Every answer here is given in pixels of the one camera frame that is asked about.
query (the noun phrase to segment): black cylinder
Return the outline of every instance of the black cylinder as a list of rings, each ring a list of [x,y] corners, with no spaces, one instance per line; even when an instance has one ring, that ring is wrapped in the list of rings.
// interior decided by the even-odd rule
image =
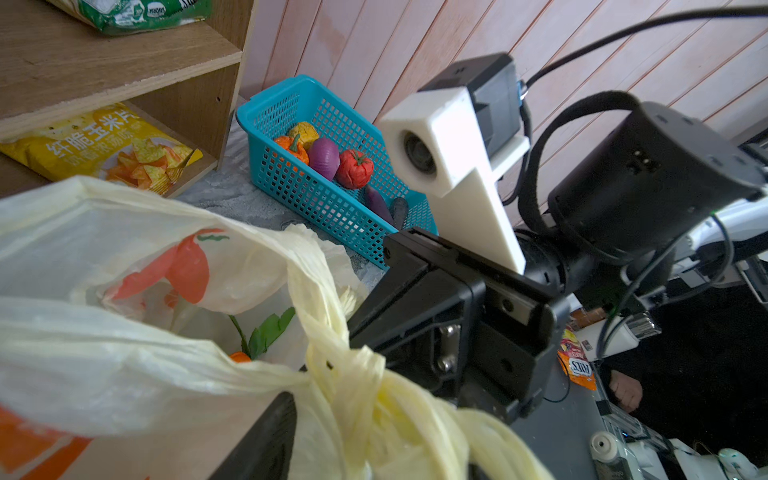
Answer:
[[[740,198],[763,195],[753,158],[698,120],[644,102],[549,194],[561,232],[622,265]]]

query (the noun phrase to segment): snack bag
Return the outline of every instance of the snack bag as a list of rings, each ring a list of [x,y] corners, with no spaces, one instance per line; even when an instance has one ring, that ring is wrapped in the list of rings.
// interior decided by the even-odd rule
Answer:
[[[107,35],[173,28],[205,20],[211,0],[48,0]]]
[[[0,151],[49,180],[87,175],[160,195],[203,157],[119,103],[0,142]]]
[[[573,383],[587,387],[592,391],[598,388],[594,382],[592,365],[587,360],[587,356],[570,326],[566,326],[563,331],[558,358],[560,359],[560,366]]]

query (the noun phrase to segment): pink wall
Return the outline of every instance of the pink wall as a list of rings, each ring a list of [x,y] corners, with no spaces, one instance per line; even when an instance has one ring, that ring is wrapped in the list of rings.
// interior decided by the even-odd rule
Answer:
[[[508,51],[518,73],[620,28],[690,8],[768,0],[261,0],[240,94],[285,78],[324,82],[375,121],[452,61]],[[768,117],[768,19],[684,22],[641,32],[542,78],[528,93],[538,138],[570,103],[609,89],[670,105],[728,138]],[[564,126],[542,156],[539,200],[621,121]],[[499,186],[506,194],[513,169]],[[519,221],[516,204],[507,207]]]

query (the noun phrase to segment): basket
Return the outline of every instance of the basket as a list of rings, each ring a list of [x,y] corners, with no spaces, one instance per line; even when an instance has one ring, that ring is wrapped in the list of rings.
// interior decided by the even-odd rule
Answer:
[[[237,121],[248,133],[253,183],[381,268],[386,268],[384,237],[397,229],[365,206],[364,189],[347,190],[327,180],[273,138],[308,121],[320,137],[335,141],[339,151],[353,148],[368,154],[373,160],[369,184],[387,205],[396,197],[408,202],[403,228],[437,233],[426,196],[411,191],[392,172],[379,129],[314,78],[300,75],[267,88],[237,109]]]

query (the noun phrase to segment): hand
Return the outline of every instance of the hand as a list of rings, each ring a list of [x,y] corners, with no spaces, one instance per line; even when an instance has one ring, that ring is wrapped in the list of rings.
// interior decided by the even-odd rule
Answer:
[[[611,370],[611,390],[613,390],[619,406],[626,412],[634,412],[640,406],[643,398],[643,387],[640,382],[616,370]]]

